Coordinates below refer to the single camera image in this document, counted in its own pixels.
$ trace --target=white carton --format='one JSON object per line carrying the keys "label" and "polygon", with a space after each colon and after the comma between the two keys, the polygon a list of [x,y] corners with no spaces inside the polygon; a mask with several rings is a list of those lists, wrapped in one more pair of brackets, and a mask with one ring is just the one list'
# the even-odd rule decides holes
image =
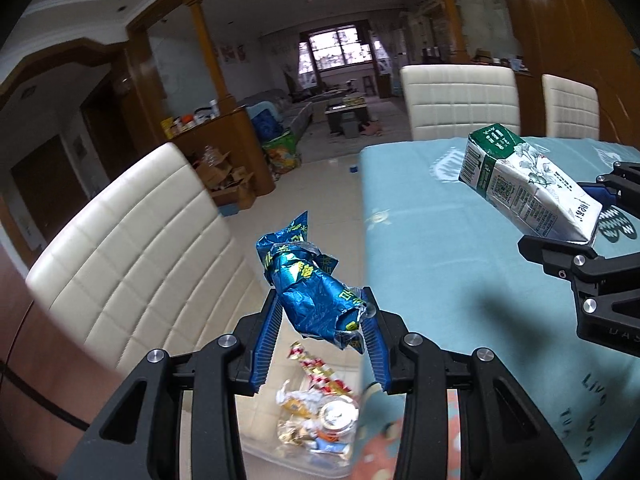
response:
{"label": "white carton", "polygon": [[578,244],[593,242],[602,205],[501,124],[469,135],[460,180],[524,234]]}

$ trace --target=cardboard box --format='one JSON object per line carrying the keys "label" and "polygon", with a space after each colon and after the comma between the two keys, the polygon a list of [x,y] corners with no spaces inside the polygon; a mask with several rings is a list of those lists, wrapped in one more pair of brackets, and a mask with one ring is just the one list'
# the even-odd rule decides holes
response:
{"label": "cardboard box", "polygon": [[204,185],[209,189],[214,189],[215,187],[217,187],[231,173],[232,166],[226,160],[228,156],[229,153],[220,155],[215,166],[210,166],[203,161],[196,168],[196,173],[200,177],[201,181],[203,181]]}
{"label": "cardboard box", "polygon": [[237,203],[240,209],[249,209],[255,202],[254,187],[251,184],[253,173],[245,176],[239,184],[217,191],[209,191],[217,206]]}
{"label": "cardboard box", "polygon": [[593,242],[602,205],[545,154],[501,124],[469,135],[460,180],[523,234]]}
{"label": "cardboard box", "polygon": [[231,170],[231,177],[233,181],[242,180],[247,176],[246,168],[244,166],[238,166]]}

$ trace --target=door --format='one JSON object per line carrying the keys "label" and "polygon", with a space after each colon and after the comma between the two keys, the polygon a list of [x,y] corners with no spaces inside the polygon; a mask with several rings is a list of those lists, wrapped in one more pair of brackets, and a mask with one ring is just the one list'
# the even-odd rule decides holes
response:
{"label": "door", "polygon": [[111,74],[89,94],[80,111],[104,171],[113,181],[138,160],[138,153],[113,91]]}
{"label": "door", "polygon": [[15,185],[47,242],[87,203],[62,147],[60,136],[49,139],[11,168]]}

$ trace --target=sofa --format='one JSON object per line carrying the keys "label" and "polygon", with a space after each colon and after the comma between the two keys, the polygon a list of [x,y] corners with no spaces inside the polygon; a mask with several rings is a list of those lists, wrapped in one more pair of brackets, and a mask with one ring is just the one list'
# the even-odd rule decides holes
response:
{"label": "sofa", "polygon": [[242,99],[238,102],[238,105],[246,106],[246,111],[250,118],[255,117],[265,109],[269,109],[273,114],[271,107],[261,105],[264,102],[269,102],[273,105],[277,112],[277,116],[274,116],[276,120],[279,120],[285,130],[290,129],[291,133],[296,137],[296,142],[298,142],[305,133],[313,113],[312,103],[303,101],[292,104],[291,98],[284,90],[273,88]]}

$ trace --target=blue tablecloth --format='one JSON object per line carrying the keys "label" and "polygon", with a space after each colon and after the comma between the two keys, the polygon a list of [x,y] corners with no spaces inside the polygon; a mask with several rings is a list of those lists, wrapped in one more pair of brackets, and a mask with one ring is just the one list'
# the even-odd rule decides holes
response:
{"label": "blue tablecloth", "polygon": [[[593,182],[616,160],[640,161],[638,150],[616,144],[527,140],[576,181]],[[457,181],[465,145],[466,139],[441,139],[363,150],[364,285],[380,308],[443,349],[492,348],[562,438],[584,480],[594,479],[640,415],[640,360],[578,339],[570,284],[524,260],[516,246],[520,232]],[[603,220],[600,229],[606,235],[598,233],[594,248],[602,256],[640,251],[635,233]],[[364,382],[372,380],[366,365]],[[356,462],[368,438],[402,417],[403,403],[382,393],[366,402]]]}

